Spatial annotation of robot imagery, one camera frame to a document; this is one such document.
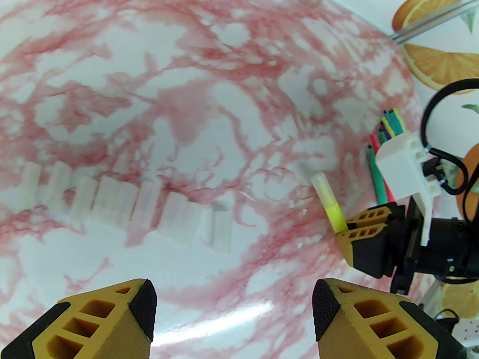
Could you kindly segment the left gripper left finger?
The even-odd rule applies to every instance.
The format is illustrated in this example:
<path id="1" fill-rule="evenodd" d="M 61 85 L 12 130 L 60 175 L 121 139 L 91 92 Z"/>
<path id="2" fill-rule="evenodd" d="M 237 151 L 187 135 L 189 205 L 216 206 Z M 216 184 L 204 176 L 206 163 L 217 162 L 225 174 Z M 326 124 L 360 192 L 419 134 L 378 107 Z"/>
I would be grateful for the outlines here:
<path id="1" fill-rule="evenodd" d="M 7 359 L 148 359 L 157 294 L 135 279 L 54 304 L 6 346 Z"/>

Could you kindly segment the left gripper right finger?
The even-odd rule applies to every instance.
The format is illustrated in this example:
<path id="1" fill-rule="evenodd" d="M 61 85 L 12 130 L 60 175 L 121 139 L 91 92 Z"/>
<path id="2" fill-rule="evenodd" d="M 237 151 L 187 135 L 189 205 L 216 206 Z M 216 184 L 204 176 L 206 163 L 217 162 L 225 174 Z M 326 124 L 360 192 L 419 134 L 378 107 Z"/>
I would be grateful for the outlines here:
<path id="1" fill-rule="evenodd" d="M 321 359 L 466 359 L 466 348 L 408 298 L 317 280 L 312 313 Z"/>

